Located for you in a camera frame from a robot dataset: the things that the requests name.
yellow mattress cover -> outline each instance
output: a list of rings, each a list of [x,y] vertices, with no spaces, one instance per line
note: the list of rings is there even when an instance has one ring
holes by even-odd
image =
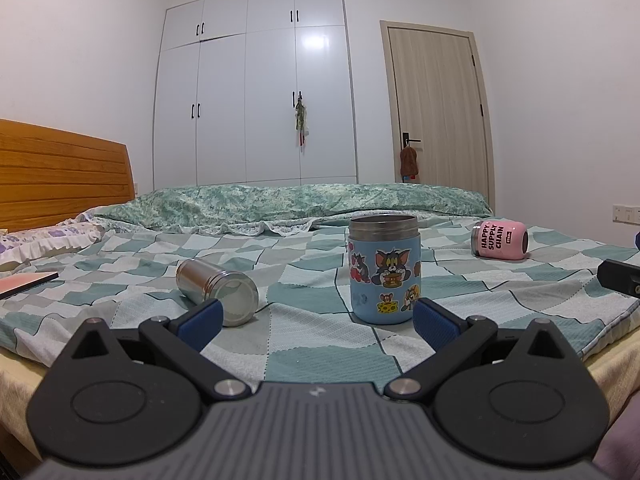
[[[613,422],[640,388],[640,328],[585,362],[609,403]],[[26,423],[27,403],[47,368],[0,348],[0,423],[38,456]]]

blue gripper pad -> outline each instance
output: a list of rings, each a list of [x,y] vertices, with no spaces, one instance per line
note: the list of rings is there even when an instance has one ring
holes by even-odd
[[[174,333],[191,348],[201,352],[222,330],[223,317],[222,303],[218,300],[205,301],[178,318],[180,324]]]
[[[415,302],[415,331],[436,352],[462,334],[466,327],[466,321],[434,301],[420,298]]]

wooden headboard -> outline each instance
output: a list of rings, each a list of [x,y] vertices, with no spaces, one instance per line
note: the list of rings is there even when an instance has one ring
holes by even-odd
[[[0,229],[55,225],[134,197],[124,144],[0,120]]]

brown bag hanging on door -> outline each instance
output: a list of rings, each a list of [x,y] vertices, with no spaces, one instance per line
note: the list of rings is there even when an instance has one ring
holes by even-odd
[[[411,146],[403,148],[400,152],[400,175],[418,175],[418,154]]]

checkered bed sheet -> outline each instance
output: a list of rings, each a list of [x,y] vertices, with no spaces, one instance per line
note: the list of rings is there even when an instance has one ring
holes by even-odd
[[[637,250],[577,240],[532,227],[522,262],[473,256],[476,218],[440,217],[420,229],[422,294],[460,317],[483,314],[524,328],[551,318],[582,357],[640,324],[639,301],[601,288],[605,258],[640,264]],[[87,317],[112,328],[150,316],[180,316],[192,306],[175,286],[185,258],[247,273],[260,292],[255,318],[225,328],[203,350],[255,386],[261,380],[373,381],[382,387],[433,353],[411,322],[370,326],[351,312],[344,227],[289,237],[107,233],[77,254],[37,260],[19,272],[59,272],[59,279],[0,301],[0,345],[50,365]]]

